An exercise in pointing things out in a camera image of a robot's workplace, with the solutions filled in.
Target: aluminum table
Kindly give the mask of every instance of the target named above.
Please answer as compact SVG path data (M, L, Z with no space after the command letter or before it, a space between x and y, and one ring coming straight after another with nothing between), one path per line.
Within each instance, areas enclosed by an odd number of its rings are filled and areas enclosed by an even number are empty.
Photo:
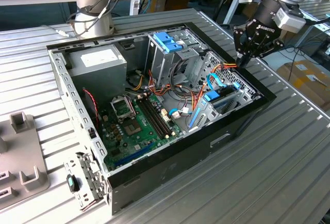
M114 21L119 32L193 22L235 56L231 37L194 9ZM115 216L104 201L80 212L63 167L79 141L45 49L64 41L43 27L0 33L0 119L34 115L51 184L0 211L2 223L318 223L330 208L330 118L254 60L248 70L277 98L239 139Z

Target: metal bracket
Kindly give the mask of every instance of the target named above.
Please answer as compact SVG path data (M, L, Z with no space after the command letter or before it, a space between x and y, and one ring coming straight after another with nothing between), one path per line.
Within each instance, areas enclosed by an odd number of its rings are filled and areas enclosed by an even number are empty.
M2 202L6 202L9 199L15 198L15 196L17 196L17 192L11 188L5 188L5 189L1 189L0 190L0 203Z
M238 4L241 4L241 3L252 3L253 0L233 0L231 5L230 5L230 8L227 12L227 15L225 17L225 20L223 21L223 24L229 24L235 14L235 11L238 7Z
M8 147L6 142L0 137L0 154L7 152Z
M91 154L77 153L75 157L64 163L64 167L69 178L75 179L74 188L70 185L72 182L68 181L68 185L79 201L80 210L85 210L107 194L106 179Z
M21 185L23 185L27 191L42 186L46 180L44 174L39 171L37 166L33 166L33 169L35 173L32 176L26 176L22 171L19 172Z
M1 171L0 172L0 185L6 184L13 180L15 177L13 174L10 173L10 171Z
M30 129L30 125L24 112L10 114L9 121L16 134Z

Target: motherboard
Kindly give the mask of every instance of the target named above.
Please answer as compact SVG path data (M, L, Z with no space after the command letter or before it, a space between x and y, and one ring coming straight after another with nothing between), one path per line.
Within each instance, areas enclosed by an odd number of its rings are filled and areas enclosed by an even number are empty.
M104 162L109 170L127 164L173 141L183 133L164 113L153 94L141 99L116 102L101 111Z

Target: case ventilation holes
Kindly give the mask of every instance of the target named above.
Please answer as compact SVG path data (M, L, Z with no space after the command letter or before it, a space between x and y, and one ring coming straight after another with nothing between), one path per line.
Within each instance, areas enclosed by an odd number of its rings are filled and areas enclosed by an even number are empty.
M202 114L201 117L199 118L198 122L197 122L197 126L199 126L202 122L202 120L204 119L205 115Z

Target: blue latch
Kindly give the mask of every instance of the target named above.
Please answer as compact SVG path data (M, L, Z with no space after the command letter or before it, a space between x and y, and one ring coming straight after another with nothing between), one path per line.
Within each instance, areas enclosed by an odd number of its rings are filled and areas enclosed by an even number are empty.
M237 90L241 87L241 85L238 82L234 82L233 85Z
M207 102L213 101L214 99L217 99L219 97L220 97L220 95L216 91L209 91L204 94L204 99Z
M170 37L166 32L154 33L154 38L159 43L159 45L168 53L183 49L183 46L177 44L173 40L173 37Z

